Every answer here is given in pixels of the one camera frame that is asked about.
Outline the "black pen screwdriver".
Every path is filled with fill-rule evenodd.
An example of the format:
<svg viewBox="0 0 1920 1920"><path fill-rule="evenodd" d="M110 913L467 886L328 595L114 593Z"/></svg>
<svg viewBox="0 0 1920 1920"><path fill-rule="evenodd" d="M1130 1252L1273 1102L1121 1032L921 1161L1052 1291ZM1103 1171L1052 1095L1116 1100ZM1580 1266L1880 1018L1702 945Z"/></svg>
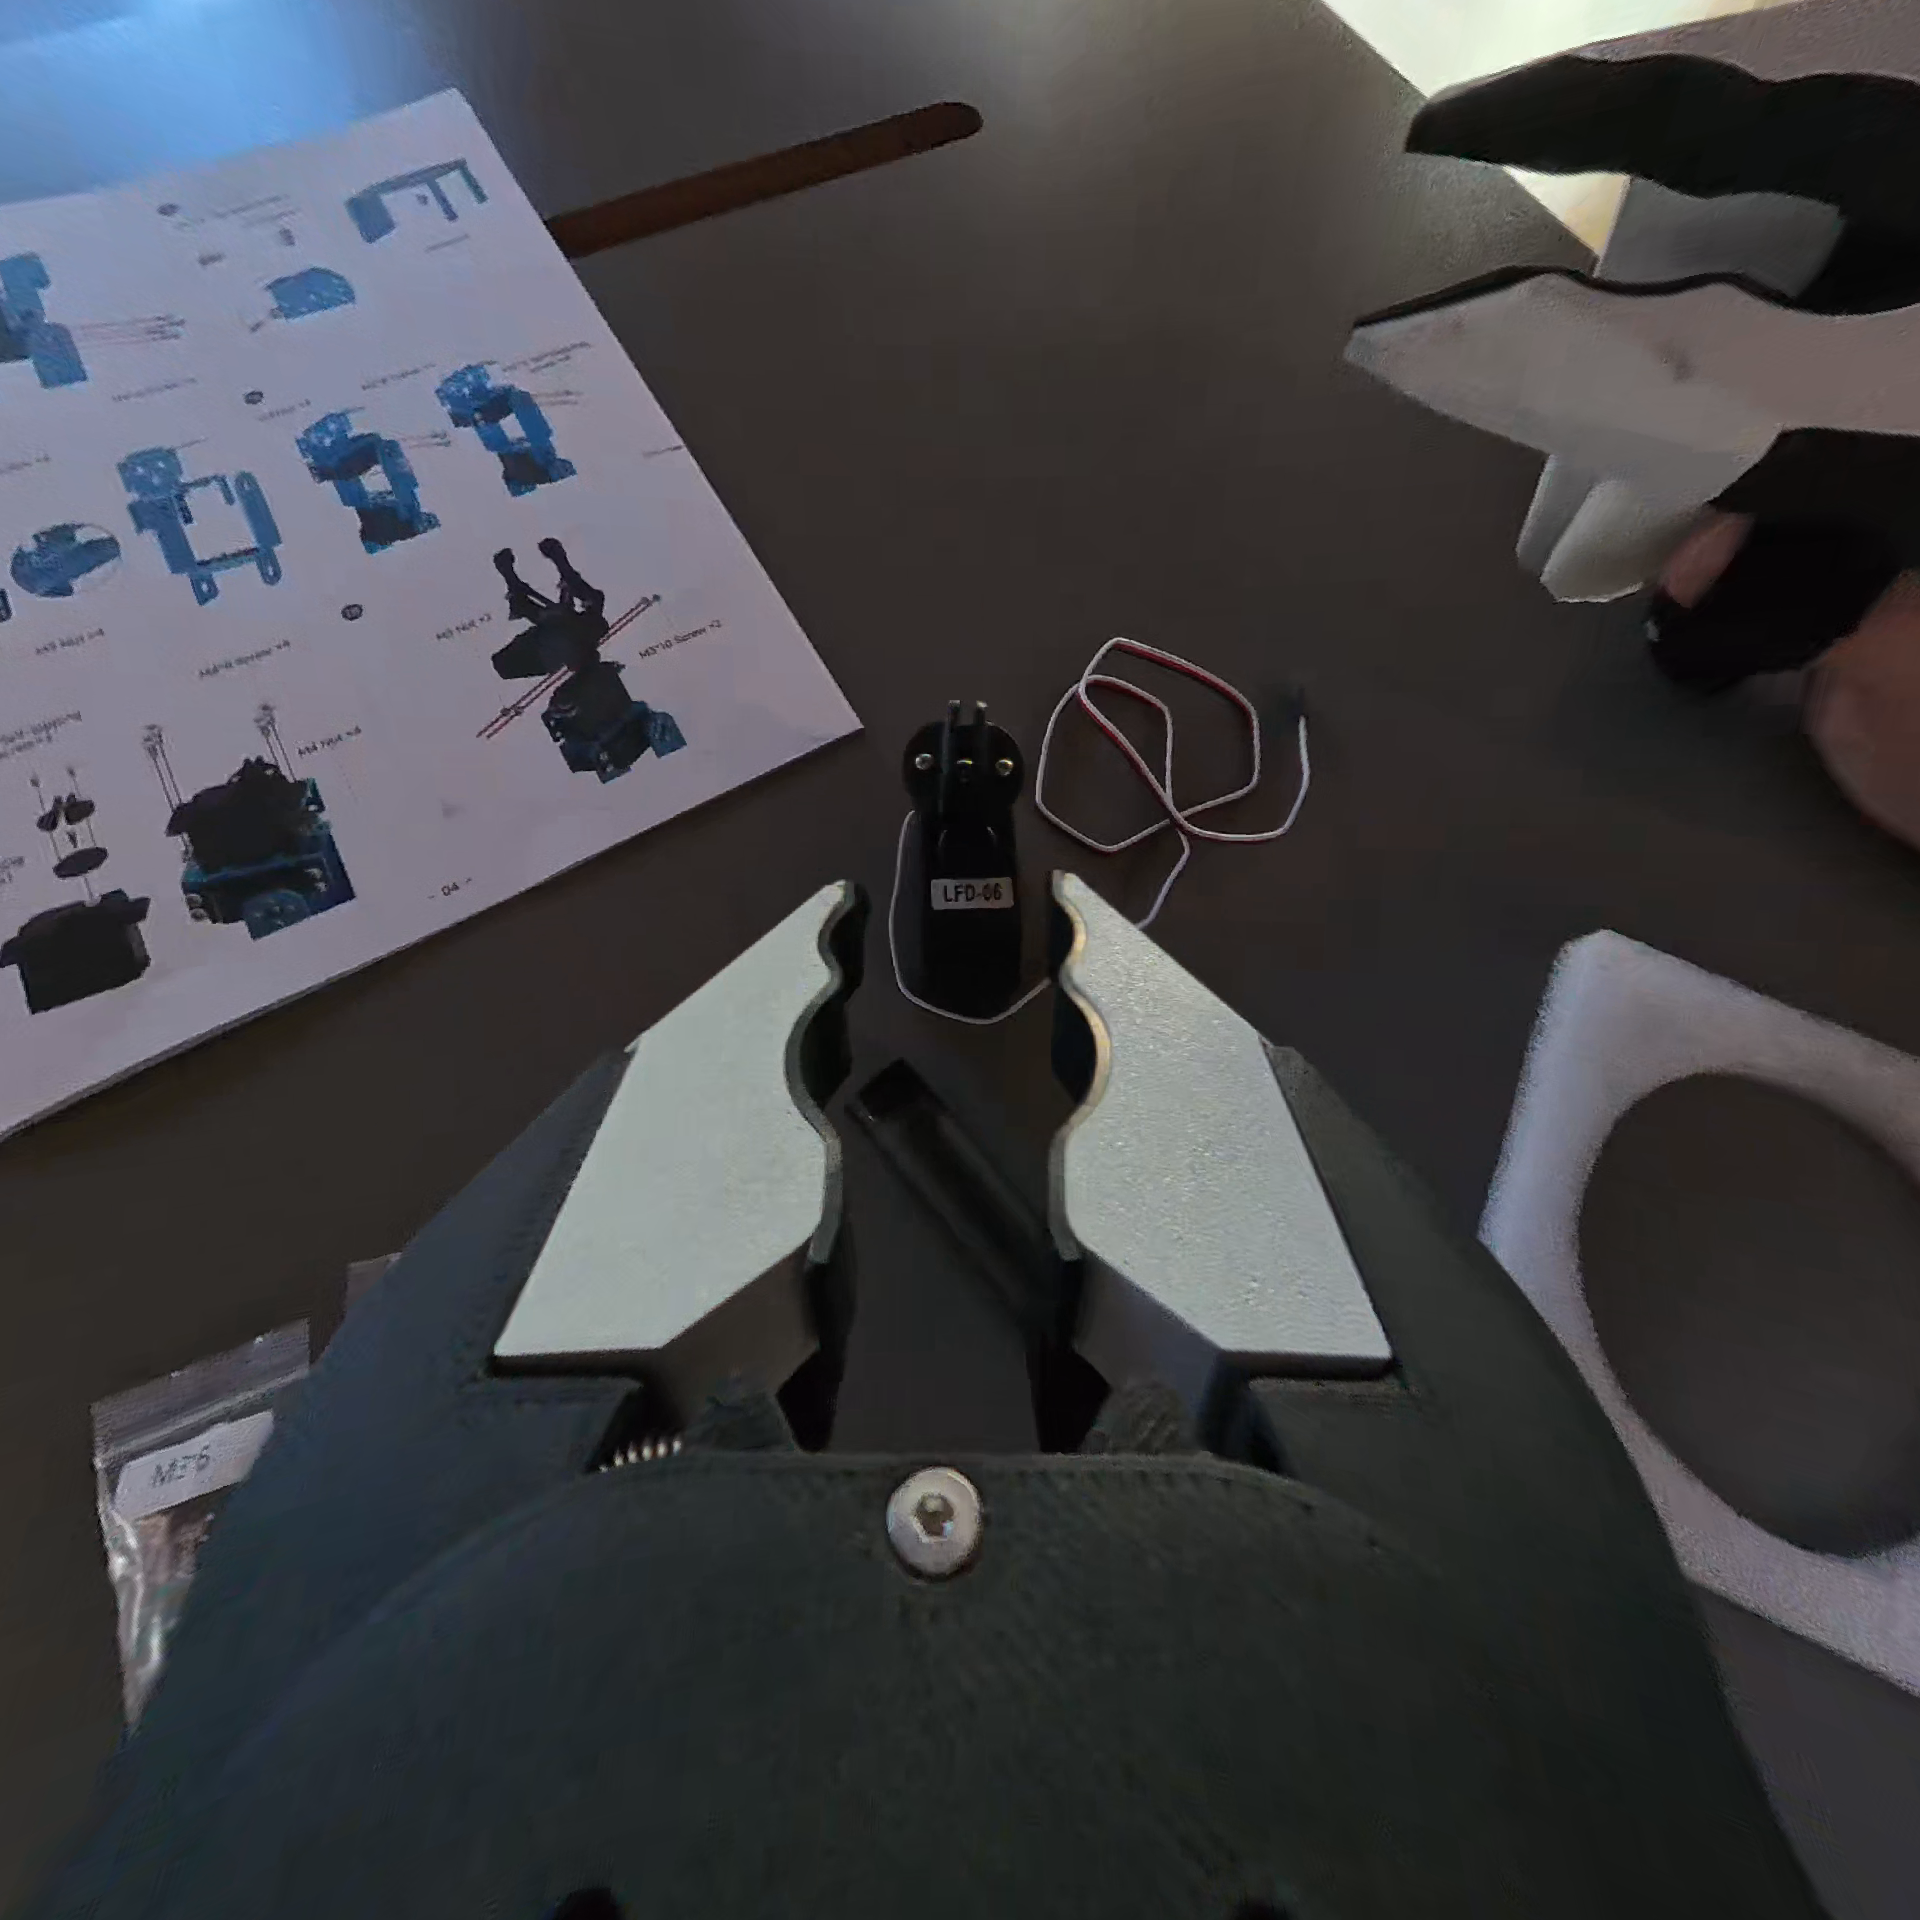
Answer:
<svg viewBox="0 0 1920 1920"><path fill-rule="evenodd" d="M1048 1334L1058 1266L1041 1214L931 1082L897 1059L854 1094L849 1112L1023 1334Z"/></svg>

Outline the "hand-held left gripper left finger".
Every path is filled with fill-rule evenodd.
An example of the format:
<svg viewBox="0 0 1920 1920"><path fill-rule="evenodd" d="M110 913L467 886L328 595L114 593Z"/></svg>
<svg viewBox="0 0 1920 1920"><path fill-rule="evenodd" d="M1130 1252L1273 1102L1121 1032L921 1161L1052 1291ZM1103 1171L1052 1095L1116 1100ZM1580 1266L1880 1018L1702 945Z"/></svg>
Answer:
<svg viewBox="0 0 1920 1920"><path fill-rule="evenodd" d="M496 1366L794 1378L830 1359L847 1180L826 1105L866 918L857 882L820 887L627 1048Z"/></svg>

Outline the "open assembly instruction booklet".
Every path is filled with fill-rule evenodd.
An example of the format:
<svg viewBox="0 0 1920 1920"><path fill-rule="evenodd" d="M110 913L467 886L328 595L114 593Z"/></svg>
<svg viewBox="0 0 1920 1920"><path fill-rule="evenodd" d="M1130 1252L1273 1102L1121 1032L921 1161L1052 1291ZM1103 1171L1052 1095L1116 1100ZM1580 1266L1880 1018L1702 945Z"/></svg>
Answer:
<svg viewBox="0 0 1920 1920"><path fill-rule="evenodd" d="M455 90L4 206L4 1137L857 732Z"/></svg>

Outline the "black servo motor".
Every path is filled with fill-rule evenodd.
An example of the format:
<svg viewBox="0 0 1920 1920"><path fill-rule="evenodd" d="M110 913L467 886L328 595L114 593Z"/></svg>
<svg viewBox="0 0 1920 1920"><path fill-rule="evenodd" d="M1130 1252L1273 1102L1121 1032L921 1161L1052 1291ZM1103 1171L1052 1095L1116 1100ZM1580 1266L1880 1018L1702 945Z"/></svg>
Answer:
<svg viewBox="0 0 1920 1920"><path fill-rule="evenodd" d="M1025 980L1025 755L983 703L952 700L906 744L900 776L907 809L887 907L897 988L958 1024L1016 1018L1048 991L1042 976Z"/></svg>

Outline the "person's right hand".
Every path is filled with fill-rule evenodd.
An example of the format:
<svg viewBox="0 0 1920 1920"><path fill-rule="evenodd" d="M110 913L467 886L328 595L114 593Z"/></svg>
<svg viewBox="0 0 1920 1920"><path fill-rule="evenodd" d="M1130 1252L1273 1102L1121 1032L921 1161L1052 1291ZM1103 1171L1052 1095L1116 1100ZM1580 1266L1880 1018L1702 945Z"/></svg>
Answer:
<svg viewBox="0 0 1920 1920"><path fill-rule="evenodd" d="M1919 578L1892 543L1836 520L1708 510L1644 626L1654 664L1698 697L1792 684L1826 777L1919 849Z"/></svg>

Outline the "white foam frame round hole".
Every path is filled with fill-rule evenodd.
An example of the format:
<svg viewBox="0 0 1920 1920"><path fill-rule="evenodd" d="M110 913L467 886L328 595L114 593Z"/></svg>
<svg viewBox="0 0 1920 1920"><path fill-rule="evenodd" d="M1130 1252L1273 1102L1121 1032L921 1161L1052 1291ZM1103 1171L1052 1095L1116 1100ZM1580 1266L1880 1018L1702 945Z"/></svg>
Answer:
<svg viewBox="0 0 1920 1920"><path fill-rule="evenodd" d="M1919 1062L1675 956L1595 930L1553 963L1479 1242L1521 1284L1635 1460L1680 1570L1703 1592L1919 1692L1919 1545L1834 1554L1738 1516L1632 1410L1588 1310L1577 1208L1644 1095L1730 1072L1804 1097L1919 1168Z"/></svg>

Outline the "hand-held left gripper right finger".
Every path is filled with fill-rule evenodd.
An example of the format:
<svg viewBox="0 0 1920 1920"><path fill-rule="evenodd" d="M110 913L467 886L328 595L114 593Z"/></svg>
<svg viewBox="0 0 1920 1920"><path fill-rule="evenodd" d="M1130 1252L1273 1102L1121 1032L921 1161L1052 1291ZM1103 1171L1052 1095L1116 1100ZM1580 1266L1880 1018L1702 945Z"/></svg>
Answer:
<svg viewBox="0 0 1920 1920"><path fill-rule="evenodd" d="M1049 878L1048 1225L1072 1354L1209 1434L1256 1382L1374 1384L1394 1352L1275 1049L1072 871Z"/></svg>

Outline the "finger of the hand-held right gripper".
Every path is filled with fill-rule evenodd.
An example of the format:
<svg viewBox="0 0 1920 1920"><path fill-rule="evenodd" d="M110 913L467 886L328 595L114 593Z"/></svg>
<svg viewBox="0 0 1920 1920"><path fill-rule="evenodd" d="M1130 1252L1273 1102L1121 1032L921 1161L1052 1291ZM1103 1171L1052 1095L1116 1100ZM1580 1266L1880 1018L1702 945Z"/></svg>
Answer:
<svg viewBox="0 0 1920 1920"><path fill-rule="evenodd" d="M1544 452L1518 555L1561 603L1650 586L1785 433L1919 441L1915 305L1818 315L1730 279L1513 270L1361 320L1347 359Z"/></svg>
<svg viewBox="0 0 1920 1920"><path fill-rule="evenodd" d="M1818 315L1919 297L1919 88L1703 56L1554 56L1435 95L1411 154L1628 182L1598 276L1724 279Z"/></svg>

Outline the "dark grey desk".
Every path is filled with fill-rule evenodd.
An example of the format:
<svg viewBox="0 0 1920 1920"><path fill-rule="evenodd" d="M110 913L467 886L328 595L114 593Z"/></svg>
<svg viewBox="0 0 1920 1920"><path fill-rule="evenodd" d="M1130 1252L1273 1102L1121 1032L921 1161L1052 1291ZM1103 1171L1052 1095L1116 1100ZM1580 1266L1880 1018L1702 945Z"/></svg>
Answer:
<svg viewBox="0 0 1920 1920"><path fill-rule="evenodd" d="M1556 952L1612 929L1915 1052L1915 862L1776 708L1691 705L1516 567L1537 462L1342 363L1577 246L1404 155L1320 4L176 4L4 51L4 194L458 88L544 212L936 104L924 158L585 262L857 708L836 744L4 1145L4 1910L121 1731L90 1408L310 1314L826 881L886 900L899 750L1023 739L1119 634L1302 692L1312 796L1159 940L1476 1228Z"/></svg>

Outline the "group of clear screw bags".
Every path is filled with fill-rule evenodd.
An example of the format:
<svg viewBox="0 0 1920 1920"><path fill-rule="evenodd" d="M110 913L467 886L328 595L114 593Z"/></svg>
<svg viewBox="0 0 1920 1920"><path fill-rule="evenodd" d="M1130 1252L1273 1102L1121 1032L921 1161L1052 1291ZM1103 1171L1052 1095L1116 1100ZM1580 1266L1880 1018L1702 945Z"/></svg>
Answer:
<svg viewBox="0 0 1920 1920"><path fill-rule="evenodd" d="M156 1695L215 1523L252 1474L314 1356L394 1262L396 1256L351 1262L320 1331L299 1316L92 1406L90 1459L126 1736Z"/></svg>

